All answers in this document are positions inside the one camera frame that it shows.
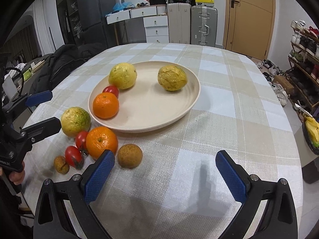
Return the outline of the person's left hand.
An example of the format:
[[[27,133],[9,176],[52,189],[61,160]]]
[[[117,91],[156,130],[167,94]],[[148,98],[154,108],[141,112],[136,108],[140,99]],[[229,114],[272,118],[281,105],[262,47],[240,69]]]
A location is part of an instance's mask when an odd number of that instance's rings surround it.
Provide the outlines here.
[[[21,172],[12,171],[9,174],[9,180],[15,185],[19,185],[25,178],[25,162],[22,162],[23,170]]]

